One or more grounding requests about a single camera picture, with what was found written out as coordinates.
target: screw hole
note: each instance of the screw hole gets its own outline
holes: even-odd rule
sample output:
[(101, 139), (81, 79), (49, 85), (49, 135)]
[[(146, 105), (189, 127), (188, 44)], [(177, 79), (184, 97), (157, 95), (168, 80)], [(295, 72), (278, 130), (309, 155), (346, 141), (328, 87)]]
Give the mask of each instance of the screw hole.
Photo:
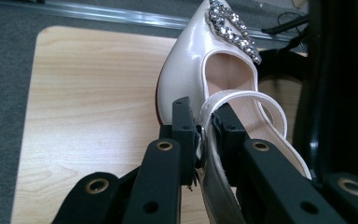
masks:
[(158, 211), (158, 203), (148, 202), (144, 204), (144, 211), (148, 214), (152, 214)]
[(262, 142), (254, 142), (253, 147), (254, 147), (254, 149), (257, 149), (259, 151), (267, 151), (267, 150), (269, 150), (269, 146), (264, 144), (264, 143), (262, 143)]
[(160, 142), (157, 144), (157, 149), (167, 151), (173, 147), (172, 143), (170, 142)]
[(348, 193), (358, 196), (358, 182), (348, 178), (340, 178), (338, 185)]
[(307, 213), (310, 213), (310, 214), (313, 214), (313, 215), (316, 215), (319, 213), (319, 210), (318, 208), (313, 205), (312, 203), (309, 203), (309, 202), (302, 202), (300, 204), (301, 208), (306, 211)]
[(104, 178), (93, 179), (86, 185), (86, 192), (89, 194), (101, 193), (104, 190), (106, 190), (108, 186), (109, 186), (109, 181), (107, 179)]

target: pink patent leather shoe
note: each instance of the pink patent leather shoe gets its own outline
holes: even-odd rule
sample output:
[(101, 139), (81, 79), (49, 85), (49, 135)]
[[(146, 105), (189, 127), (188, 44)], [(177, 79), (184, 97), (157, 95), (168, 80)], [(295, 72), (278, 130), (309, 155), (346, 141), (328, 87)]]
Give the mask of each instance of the pink patent leather shoe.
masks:
[(171, 103), (183, 96), (190, 97), (195, 113), (200, 112), (203, 102), (219, 91), (215, 82), (225, 85), (224, 89), (257, 91), (253, 61), (260, 63), (261, 59), (243, 22), (225, 1), (205, 0), (178, 37), (161, 70), (157, 87), (159, 121), (172, 123)]
[(210, 128), (212, 113), (224, 103), (231, 105), (251, 138), (270, 141), (310, 178), (307, 165), (285, 140), (287, 124), (281, 107), (257, 91), (254, 63), (261, 63), (261, 59), (253, 44), (245, 25), (224, 0), (205, 0), (178, 37), (158, 79), (156, 110), (160, 123), (172, 124), (172, 102), (188, 96), (195, 121), (205, 129), (207, 152), (202, 155), (208, 162), (198, 173), (212, 223), (243, 222)]

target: floor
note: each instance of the floor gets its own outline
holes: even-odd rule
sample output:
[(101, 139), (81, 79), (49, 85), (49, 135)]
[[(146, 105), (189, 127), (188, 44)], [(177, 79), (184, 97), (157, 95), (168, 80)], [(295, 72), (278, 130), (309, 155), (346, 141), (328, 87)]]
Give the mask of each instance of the floor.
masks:
[[(124, 8), (186, 19), (191, 17), (200, 4), (200, 0), (64, 0), (55, 2)], [(246, 21), (247, 26), (256, 30), (276, 26), (308, 12), (307, 4), (302, 8), (295, 8), (292, 0), (232, 0), (228, 2)], [(10, 222), (35, 40), (41, 30), (51, 25), (167, 37), (177, 37), (181, 32), (180, 29), (53, 16), (0, 6), (0, 223)], [(296, 35), (296, 33), (297, 30), (292, 29), (289, 36)], [(287, 41), (258, 38), (256, 43), (259, 48), (276, 49), (284, 47)]]

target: light wood surface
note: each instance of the light wood surface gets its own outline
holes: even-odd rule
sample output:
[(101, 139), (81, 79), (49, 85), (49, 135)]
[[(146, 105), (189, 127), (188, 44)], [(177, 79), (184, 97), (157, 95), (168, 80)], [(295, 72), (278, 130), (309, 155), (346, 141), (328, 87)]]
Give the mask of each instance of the light wood surface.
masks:
[[(174, 41), (58, 26), (39, 34), (12, 223), (50, 223), (85, 175), (121, 177), (141, 164), (158, 138), (154, 94)], [(276, 85), (260, 89), (274, 96)], [(297, 100), (283, 97), (283, 108)], [(182, 193), (182, 223), (209, 223), (200, 187)]]

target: crystal embellishment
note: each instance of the crystal embellishment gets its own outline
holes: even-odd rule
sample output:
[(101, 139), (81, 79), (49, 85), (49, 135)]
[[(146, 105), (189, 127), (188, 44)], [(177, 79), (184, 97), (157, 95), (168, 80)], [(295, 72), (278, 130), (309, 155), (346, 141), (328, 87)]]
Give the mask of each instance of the crystal embellishment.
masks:
[[(249, 36), (246, 25), (240, 20), (240, 16), (231, 8), (224, 7), (223, 3), (218, 0), (210, 0), (210, 5), (207, 15), (216, 34), (246, 53), (254, 63), (260, 64), (261, 58), (254, 46), (255, 42)], [(235, 34), (233, 29), (226, 26), (226, 21), (229, 21), (240, 34)]]

